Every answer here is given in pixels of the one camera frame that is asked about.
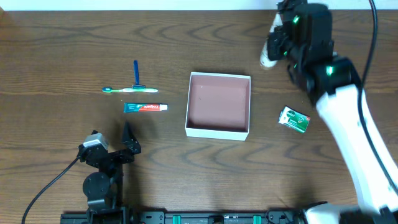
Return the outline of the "white conditioner tube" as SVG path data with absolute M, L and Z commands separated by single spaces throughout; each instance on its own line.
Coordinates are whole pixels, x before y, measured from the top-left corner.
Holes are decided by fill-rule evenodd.
M 277 12 L 275 14 L 274 20 L 271 24 L 271 28 L 269 30 L 269 34 L 267 36 L 267 39 L 264 43 L 264 46 L 262 48 L 260 58 L 259 58 L 259 63 L 260 66 L 264 70 L 270 70 L 272 67 L 274 67 L 277 63 L 276 60 L 272 59 L 272 47 L 271 47 L 271 35 L 274 33 L 275 28 L 278 26 L 282 25 L 282 18 L 280 14 Z

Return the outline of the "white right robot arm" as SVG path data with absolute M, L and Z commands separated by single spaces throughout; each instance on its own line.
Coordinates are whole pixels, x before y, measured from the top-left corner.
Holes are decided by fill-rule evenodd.
M 357 206 L 311 205 L 294 223 L 396 223 L 397 165 L 369 111 L 359 75 L 335 51 L 332 15 L 324 4 L 281 1 L 261 65 L 287 60 L 290 79 L 309 97 L 332 133 L 354 183 Z

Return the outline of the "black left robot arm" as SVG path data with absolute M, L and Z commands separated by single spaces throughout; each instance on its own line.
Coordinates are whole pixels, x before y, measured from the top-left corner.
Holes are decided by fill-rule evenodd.
M 81 162 L 97 168 L 83 182 L 87 197 L 88 223 L 129 223 L 129 209 L 123 206 L 123 164 L 134 162 L 141 153 L 141 145 L 125 123 L 121 143 L 124 149 L 108 151 L 108 142 L 103 134 L 93 131 L 78 147 Z

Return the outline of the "green white soap packet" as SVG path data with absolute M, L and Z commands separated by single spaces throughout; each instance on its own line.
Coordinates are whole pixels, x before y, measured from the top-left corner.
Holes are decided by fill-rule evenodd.
M 304 133 L 310 122 L 310 117 L 285 106 L 280 112 L 279 124 L 283 124 L 300 133 Z

